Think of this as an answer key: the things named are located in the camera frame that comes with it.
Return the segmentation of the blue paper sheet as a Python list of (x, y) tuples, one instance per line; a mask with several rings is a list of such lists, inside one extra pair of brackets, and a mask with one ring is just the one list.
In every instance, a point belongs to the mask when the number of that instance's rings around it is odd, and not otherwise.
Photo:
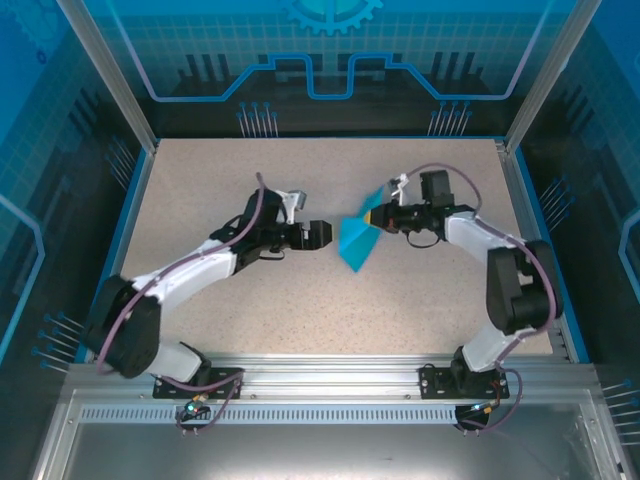
[(340, 223), (339, 255), (350, 269), (358, 273), (371, 255), (383, 231), (371, 226), (367, 214), (383, 203), (385, 187), (369, 194), (355, 216), (344, 217)]

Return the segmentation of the aluminium mounting rail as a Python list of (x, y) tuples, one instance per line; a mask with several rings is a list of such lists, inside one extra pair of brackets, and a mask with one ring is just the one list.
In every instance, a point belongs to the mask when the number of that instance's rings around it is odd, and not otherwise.
[[(256, 403), (416, 403), (418, 369), (446, 367), (451, 359), (436, 355), (218, 354), (216, 367), (244, 370), (241, 400)], [(600, 402), (603, 393), (591, 364), (560, 357), (515, 355), (506, 367), (522, 379), (524, 404)], [(91, 364), (70, 367), (60, 399), (86, 403), (148, 402), (154, 380), (100, 376)]]

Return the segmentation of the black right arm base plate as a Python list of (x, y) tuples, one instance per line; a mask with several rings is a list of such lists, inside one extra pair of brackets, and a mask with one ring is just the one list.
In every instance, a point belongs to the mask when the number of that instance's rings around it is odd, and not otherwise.
[(493, 400), (508, 399), (506, 376), (497, 370), (486, 372), (456, 371), (453, 367), (436, 367), (427, 363), (418, 370), (422, 400)]

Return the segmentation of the aluminium frame post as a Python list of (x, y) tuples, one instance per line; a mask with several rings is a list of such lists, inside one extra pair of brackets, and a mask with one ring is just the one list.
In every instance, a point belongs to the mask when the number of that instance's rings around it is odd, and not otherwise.
[(505, 139), (505, 153), (515, 155), (526, 133), (532, 126), (556, 81), (566, 68), (571, 55), (591, 23), (602, 0), (576, 0), (556, 41), (525, 97)]
[(157, 140), (116, 59), (83, 0), (56, 0), (141, 147), (151, 155)]

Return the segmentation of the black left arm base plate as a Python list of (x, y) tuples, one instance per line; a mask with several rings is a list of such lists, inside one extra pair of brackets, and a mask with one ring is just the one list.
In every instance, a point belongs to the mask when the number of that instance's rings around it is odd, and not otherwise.
[(157, 379), (153, 386), (152, 396), (154, 399), (191, 399), (196, 394), (206, 393), (208, 400), (224, 400), (237, 382), (232, 399), (240, 397), (243, 376), (245, 371), (235, 367), (212, 367), (208, 370), (198, 372), (196, 376), (187, 383), (189, 389), (184, 389), (168, 382), (164, 378)]

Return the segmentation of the blue printed gear panel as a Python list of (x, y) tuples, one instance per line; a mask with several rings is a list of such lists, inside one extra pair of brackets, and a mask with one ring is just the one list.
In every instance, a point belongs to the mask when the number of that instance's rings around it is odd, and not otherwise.
[(563, 0), (90, 0), (159, 137), (502, 135)]

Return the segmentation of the aluminium side rail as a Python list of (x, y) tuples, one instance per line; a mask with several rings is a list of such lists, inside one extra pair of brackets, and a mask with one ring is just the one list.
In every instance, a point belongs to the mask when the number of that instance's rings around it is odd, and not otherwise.
[[(505, 153), (504, 140), (502, 137), (499, 137), (495, 141), (495, 145), (521, 236), (525, 239), (542, 239), (536, 232), (535, 224), (532, 222), (532, 217), (530, 216), (531, 210), (528, 206), (526, 193), (522, 189), (521, 180), (519, 179), (519, 174), (513, 162), (514, 156)], [(564, 341), (560, 331), (555, 329), (556, 320), (553, 321), (547, 333), (552, 347), (552, 357), (555, 360), (573, 363), (566, 356)]]

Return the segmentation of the grey metal bench plate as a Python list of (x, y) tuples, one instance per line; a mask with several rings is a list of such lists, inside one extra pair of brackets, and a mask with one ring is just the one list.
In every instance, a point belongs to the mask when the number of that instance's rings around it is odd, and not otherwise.
[(595, 402), (529, 404), (501, 428), (80, 424), (59, 405), (29, 480), (640, 480)]

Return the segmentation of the blue printed side panel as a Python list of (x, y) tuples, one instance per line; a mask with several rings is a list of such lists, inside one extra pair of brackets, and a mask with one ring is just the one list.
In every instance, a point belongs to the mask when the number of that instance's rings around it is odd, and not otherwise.
[(521, 150), (584, 350), (640, 465), (640, 0), (600, 0)]
[(30, 480), (142, 147), (57, 0), (0, 0), (0, 480)]

